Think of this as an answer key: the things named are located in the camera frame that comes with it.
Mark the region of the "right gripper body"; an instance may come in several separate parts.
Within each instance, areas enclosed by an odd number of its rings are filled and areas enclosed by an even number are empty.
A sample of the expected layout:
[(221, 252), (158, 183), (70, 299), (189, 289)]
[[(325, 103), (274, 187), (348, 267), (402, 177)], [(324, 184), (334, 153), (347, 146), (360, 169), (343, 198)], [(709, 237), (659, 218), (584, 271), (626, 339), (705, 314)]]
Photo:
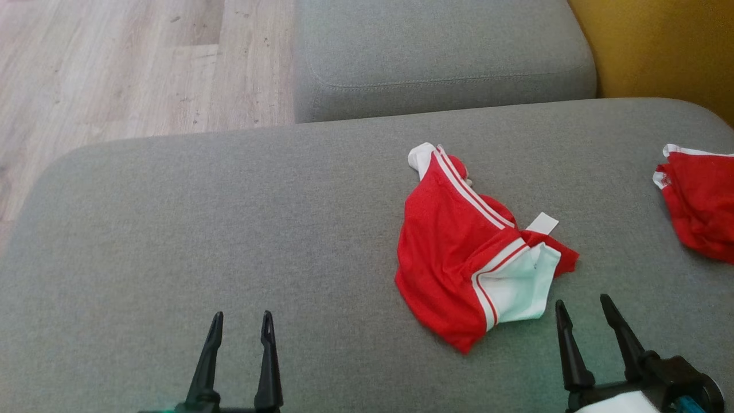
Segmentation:
[(693, 397), (707, 413), (725, 413), (723, 392), (713, 379), (694, 368), (682, 356), (650, 359), (645, 379), (640, 382), (595, 383), (590, 389), (568, 392), (565, 413), (601, 413), (616, 402), (613, 413), (676, 413), (676, 401)]

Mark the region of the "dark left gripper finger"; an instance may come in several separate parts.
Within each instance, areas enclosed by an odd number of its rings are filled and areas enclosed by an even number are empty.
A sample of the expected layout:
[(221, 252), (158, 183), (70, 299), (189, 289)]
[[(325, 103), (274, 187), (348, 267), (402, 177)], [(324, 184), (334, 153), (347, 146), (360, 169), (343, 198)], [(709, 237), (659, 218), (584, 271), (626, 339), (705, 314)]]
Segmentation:
[(214, 389), (217, 368), (217, 353), (222, 345), (224, 313), (218, 311), (213, 316), (209, 332), (200, 353), (194, 376), (187, 392), (186, 406), (218, 406), (221, 396)]
[(282, 381), (275, 337), (272, 312), (265, 311), (260, 331), (260, 342), (264, 346), (260, 366), (259, 387), (255, 393), (255, 410), (280, 410), (284, 405)]

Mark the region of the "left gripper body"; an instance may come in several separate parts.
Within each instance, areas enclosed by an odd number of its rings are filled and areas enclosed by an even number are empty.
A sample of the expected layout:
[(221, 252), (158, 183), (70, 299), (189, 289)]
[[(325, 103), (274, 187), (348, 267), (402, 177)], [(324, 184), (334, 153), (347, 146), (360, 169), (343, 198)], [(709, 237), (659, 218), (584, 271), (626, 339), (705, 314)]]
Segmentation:
[(220, 403), (179, 403), (172, 410), (138, 411), (137, 413), (280, 413), (283, 402), (268, 406), (222, 407)]

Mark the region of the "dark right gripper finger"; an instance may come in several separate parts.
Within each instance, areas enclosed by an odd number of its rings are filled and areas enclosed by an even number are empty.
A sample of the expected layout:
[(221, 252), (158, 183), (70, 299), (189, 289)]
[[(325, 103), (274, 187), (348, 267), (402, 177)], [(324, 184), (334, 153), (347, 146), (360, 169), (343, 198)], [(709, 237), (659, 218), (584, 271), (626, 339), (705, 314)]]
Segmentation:
[(571, 317), (561, 299), (555, 303), (555, 312), (564, 389), (568, 392), (590, 389), (595, 386), (595, 377), (585, 366), (579, 346), (572, 334)]
[(649, 374), (647, 362), (659, 359), (653, 350), (647, 350), (640, 343), (637, 335), (622, 316), (619, 309), (608, 294), (600, 295), (600, 303), (608, 325), (613, 329), (617, 345), (624, 362), (624, 376), (628, 382), (640, 382)]

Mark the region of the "red shorts with white stripe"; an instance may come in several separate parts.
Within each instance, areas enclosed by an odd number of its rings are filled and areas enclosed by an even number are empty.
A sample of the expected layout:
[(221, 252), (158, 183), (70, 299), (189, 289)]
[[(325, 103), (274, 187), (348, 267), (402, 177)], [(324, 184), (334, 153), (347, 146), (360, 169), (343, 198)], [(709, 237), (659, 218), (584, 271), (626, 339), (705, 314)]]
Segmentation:
[(653, 173), (672, 227), (684, 246), (734, 264), (734, 153), (719, 154), (674, 144)]

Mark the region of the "red garment with white panel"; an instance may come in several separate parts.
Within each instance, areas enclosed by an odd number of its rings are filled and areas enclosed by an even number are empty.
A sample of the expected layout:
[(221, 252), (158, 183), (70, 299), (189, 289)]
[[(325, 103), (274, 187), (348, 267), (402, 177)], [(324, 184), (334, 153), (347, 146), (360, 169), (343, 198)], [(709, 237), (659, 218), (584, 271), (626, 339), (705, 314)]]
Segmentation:
[(467, 354), (499, 324), (540, 318), (553, 280), (579, 261), (552, 237), (557, 220), (541, 213), (520, 227), (440, 145), (407, 160), (419, 183), (404, 204), (395, 282), (417, 321)]

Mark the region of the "large grey sofa seat cushion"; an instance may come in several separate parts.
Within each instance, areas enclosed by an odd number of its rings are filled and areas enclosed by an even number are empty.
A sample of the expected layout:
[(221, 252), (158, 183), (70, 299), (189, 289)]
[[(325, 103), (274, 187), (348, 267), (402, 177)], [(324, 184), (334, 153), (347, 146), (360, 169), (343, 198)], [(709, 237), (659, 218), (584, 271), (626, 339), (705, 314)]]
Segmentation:
[(0, 259), (0, 413), (137, 413), (185, 399), (217, 311), (215, 386), (251, 406), (273, 313), (284, 411), (556, 413), (554, 309), (467, 356), (394, 282), (409, 149), (443, 145), (521, 225), (540, 212), (580, 253), (554, 282), (600, 384), (623, 378), (599, 302), (681, 355), (734, 413), (734, 265), (679, 243), (662, 149), (734, 153), (734, 129), (671, 99), (593, 99), (125, 139), (63, 156)]

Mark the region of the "yellow cushion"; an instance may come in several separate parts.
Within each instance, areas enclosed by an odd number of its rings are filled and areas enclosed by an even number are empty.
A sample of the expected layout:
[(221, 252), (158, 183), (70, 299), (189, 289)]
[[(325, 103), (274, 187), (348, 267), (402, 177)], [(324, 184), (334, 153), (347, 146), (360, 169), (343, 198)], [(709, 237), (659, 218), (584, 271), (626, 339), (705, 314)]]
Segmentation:
[(734, 0), (568, 0), (598, 97), (679, 99), (734, 127)]

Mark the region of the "small grey sofa cushion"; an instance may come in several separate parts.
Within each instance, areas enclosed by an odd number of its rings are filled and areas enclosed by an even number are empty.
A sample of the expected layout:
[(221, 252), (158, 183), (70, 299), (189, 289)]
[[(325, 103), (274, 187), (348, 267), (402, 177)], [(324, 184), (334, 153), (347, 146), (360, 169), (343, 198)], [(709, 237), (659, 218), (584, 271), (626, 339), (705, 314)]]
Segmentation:
[(567, 0), (296, 0), (297, 123), (592, 99)]

